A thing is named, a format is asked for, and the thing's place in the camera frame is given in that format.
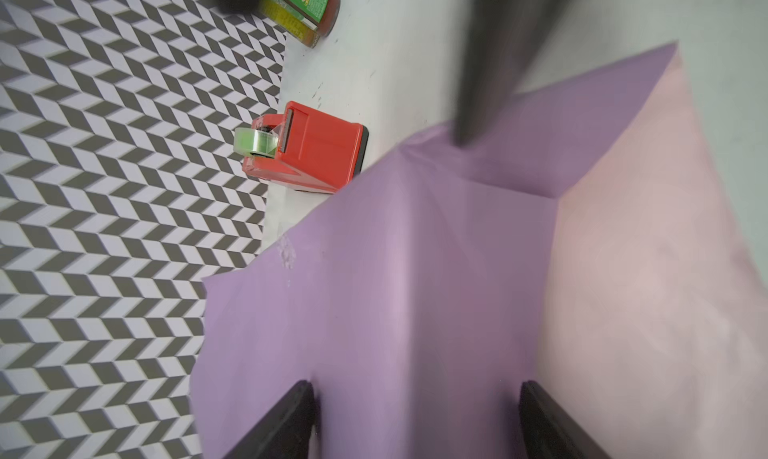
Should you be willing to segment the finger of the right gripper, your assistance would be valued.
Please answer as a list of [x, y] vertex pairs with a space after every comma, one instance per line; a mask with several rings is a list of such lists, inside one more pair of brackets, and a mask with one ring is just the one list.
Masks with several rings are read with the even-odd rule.
[[489, 129], [571, 1], [473, 0], [456, 101], [456, 146], [469, 146]]

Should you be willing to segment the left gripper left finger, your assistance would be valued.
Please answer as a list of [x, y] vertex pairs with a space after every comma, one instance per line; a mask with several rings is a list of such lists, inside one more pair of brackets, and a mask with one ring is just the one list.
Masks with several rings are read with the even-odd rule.
[[317, 420], [312, 384], [296, 382], [225, 455], [226, 459], [307, 459]]

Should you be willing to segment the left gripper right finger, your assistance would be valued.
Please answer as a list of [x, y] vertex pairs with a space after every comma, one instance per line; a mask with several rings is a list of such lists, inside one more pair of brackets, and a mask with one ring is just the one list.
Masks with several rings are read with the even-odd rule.
[[518, 411], [528, 458], [610, 459], [538, 382], [522, 384]]

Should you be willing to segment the pink wrapping paper sheet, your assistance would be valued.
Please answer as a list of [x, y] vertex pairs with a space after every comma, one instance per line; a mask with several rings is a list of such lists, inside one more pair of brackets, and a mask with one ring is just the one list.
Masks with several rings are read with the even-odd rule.
[[301, 380], [325, 458], [511, 458], [523, 382], [614, 458], [767, 454], [767, 291], [669, 44], [403, 141], [209, 277], [222, 458]]

